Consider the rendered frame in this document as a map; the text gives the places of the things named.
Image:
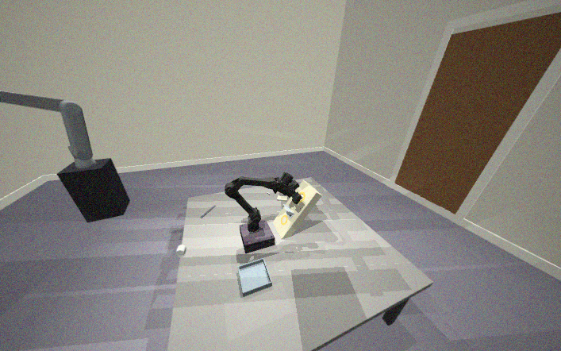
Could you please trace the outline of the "cream service panel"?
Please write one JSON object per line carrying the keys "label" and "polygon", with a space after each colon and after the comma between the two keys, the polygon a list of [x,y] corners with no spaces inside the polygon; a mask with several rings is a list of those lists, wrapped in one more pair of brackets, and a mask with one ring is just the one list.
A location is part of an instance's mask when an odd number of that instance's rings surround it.
{"label": "cream service panel", "polygon": [[303,195],[303,199],[300,200],[298,204],[295,204],[292,201],[292,197],[290,197],[286,203],[286,205],[289,206],[291,211],[294,213],[293,217],[289,218],[285,207],[283,207],[276,219],[273,221],[281,239],[288,238],[293,235],[295,230],[300,226],[305,217],[322,196],[305,180],[303,180],[299,186],[300,187],[298,187],[295,192]]}

